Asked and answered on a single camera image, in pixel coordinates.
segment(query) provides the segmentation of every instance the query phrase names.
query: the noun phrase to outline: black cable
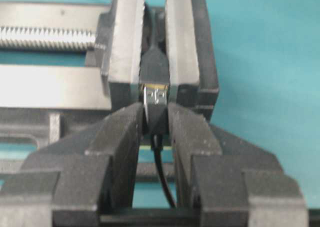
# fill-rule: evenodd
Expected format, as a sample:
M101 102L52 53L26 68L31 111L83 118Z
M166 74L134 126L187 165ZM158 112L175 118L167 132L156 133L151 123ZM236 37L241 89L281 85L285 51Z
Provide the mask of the black cable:
M156 171L158 173L164 195L165 195L170 207L175 208L176 202L175 202L174 197L169 189L168 182L165 177L164 169L163 169L163 165L162 165L162 158L161 158L161 151L163 149L162 139L163 139L162 135L152 135L150 138L151 148L153 149Z

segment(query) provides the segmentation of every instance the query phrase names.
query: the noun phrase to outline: teal table surface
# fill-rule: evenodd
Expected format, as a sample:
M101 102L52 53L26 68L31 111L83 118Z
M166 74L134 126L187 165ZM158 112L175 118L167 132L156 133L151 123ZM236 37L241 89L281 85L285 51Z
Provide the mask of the teal table surface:
M320 208L320 0L207 0L207 6L220 84L211 122L276 154L308 207ZM79 66L84 59L0 51L7 64ZM152 157L142 152L140 161ZM158 184L136 185L135 207L166 207L163 199Z

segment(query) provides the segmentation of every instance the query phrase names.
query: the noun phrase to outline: metal connector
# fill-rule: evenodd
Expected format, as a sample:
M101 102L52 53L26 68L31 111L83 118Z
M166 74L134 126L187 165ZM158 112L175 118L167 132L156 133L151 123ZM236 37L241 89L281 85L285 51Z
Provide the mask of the metal connector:
M144 105L166 105L167 104L167 90L165 88L151 88L145 86L143 89L143 103Z

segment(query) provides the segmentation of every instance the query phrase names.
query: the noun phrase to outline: black plastic part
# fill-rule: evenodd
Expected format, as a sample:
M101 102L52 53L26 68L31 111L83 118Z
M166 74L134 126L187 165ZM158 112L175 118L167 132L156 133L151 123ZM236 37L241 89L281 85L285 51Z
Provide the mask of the black plastic part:
M150 135L166 135L168 129L168 107L165 104L147 105L148 123L147 131Z
M167 56L160 50L158 42L158 25L154 11L147 5L145 13L152 23L150 33L150 48L141 58L140 84L170 85L169 61Z

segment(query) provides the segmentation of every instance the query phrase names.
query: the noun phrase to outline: threaded rod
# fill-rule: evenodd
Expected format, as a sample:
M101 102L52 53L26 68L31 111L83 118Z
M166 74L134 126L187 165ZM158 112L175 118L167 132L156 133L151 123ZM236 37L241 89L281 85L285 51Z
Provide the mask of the threaded rod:
M96 33L81 29L0 27L0 49L85 52L95 46Z

